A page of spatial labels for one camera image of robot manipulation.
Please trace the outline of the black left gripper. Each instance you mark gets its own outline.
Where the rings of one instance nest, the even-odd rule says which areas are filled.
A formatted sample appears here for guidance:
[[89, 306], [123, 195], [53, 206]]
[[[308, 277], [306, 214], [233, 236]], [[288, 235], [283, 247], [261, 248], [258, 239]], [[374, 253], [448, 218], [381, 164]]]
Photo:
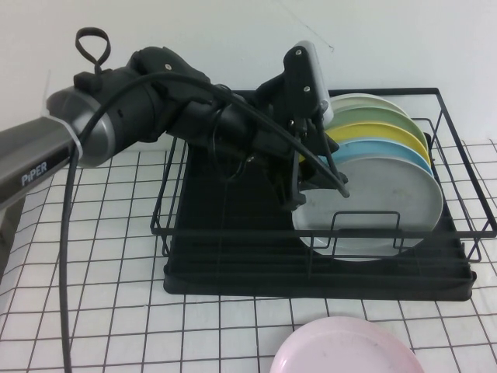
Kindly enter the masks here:
[[[276, 126], [294, 140], [312, 150], [327, 163], [323, 143], [317, 135], [311, 137], [311, 119], [299, 117], [301, 95], [297, 87], [283, 75], [278, 75], [261, 84], [255, 91], [251, 103], [261, 113], [276, 123]], [[301, 177], [301, 191], [313, 189], [335, 190], [336, 184], [318, 171], [307, 159], [300, 160], [293, 145], [269, 129], [260, 128], [254, 137], [253, 154], [255, 162], [266, 168], [280, 207], [284, 211], [295, 211], [306, 202], [305, 195], [298, 189]]]

